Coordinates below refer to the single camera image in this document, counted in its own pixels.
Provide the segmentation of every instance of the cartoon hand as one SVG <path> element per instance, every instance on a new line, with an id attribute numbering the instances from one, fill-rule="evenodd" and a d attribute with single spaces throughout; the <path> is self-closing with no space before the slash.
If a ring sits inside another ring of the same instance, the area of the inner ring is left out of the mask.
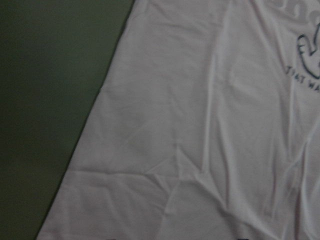
<path id="1" fill-rule="evenodd" d="M 304 69 L 315 79 L 320 79 L 320 52 L 318 52 L 318 33 L 320 23 L 316 26 L 313 41 L 304 34 L 297 38 L 297 50 Z"/>

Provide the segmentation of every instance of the dark green background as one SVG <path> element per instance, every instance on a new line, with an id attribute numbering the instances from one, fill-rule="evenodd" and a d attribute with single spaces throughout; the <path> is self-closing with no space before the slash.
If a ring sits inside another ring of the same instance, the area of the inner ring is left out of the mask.
<path id="1" fill-rule="evenodd" d="M 36 237 L 132 4 L 1 1 L 1 240 Z"/>

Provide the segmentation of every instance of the white fabric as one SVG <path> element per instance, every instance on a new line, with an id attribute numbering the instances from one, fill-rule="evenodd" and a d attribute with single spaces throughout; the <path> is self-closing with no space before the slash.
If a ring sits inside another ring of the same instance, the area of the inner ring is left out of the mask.
<path id="1" fill-rule="evenodd" d="M 136 0 L 37 239 L 319 240 L 319 22 Z"/>

